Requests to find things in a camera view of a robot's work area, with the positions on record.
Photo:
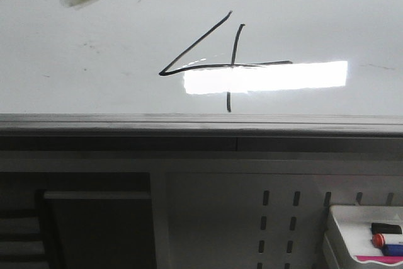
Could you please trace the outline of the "white whiteboard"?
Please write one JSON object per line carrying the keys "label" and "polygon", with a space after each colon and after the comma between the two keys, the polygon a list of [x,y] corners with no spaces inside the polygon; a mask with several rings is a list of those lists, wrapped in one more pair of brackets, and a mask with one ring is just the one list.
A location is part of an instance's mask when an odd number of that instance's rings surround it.
{"label": "white whiteboard", "polygon": [[402,135],[402,0],[1,0],[1,132]]}

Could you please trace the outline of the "white perforated stand panel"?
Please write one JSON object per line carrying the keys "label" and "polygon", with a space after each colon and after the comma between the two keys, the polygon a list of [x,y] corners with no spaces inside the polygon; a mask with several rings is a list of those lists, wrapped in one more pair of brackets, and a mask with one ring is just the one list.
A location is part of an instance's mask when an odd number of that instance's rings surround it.
{"label": "white perforated stand panel", "polygon": [[330,207],[402,207],[392,151],[8,151],[2,173],[148,173],[155,268],[329,268]]}

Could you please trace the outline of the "dark shelf unit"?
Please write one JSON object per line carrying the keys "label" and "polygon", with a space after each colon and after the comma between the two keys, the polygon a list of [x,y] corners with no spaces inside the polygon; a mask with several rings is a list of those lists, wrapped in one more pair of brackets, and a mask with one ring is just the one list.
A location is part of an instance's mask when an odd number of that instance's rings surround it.
{"label": "dark shelf unit", "polygon": [[2,173],[2,268],[155,268],[148,173]]}

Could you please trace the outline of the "white marker tray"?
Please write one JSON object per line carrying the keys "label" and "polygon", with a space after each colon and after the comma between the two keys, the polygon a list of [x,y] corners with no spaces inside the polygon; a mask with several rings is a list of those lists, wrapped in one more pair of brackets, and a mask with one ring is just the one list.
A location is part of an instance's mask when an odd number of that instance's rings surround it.
{"label": "white marker tray", "polygon": [[402,225],[402,207],[330,207],[323,241],[323,252],[329,268],[402,268],[402,262],[389,265],[356,259],[356,256],[384,256],[382,250],[372,244],[373,222]]}

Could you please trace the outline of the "black capped marker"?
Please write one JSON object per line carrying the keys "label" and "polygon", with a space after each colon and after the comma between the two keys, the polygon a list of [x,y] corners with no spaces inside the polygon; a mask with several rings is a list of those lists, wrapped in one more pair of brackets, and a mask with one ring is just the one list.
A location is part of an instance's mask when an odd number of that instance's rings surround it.
{"label": "black capped marker", "polygon": [[402,234],[402,226],[397,224],[371,223],[372,234]]}

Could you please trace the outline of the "red capped marker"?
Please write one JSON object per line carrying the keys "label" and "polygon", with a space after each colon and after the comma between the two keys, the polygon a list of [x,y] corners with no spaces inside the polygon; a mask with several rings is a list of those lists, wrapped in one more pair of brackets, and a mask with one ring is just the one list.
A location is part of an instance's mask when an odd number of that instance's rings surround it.
{"label": "red capped marker", "polygon": [[382,248],[385,245],[402,245],[402,234],[374,234],[372,236],[372,244],[376,248]]}

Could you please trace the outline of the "blue capped marker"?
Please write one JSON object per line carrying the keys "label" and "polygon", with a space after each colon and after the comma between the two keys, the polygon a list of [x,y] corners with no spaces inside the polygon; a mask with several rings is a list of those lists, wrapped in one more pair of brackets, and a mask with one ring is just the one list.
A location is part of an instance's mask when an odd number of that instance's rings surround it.
{"label": "blue capped marker", "polygon": [[382,247],[382,253],[384,256],[403,257],[403,245],[386,244]]}

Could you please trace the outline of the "pink highlighter pen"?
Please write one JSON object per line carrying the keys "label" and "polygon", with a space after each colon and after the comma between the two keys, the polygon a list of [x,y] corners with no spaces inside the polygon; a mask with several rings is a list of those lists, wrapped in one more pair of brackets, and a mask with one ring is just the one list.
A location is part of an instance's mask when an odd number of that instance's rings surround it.
{"label": "pink highlighter pen", "polygon": [[356,256],[358,261],[377,261],[384,264],[396,264],[403,261],[402,256]]}

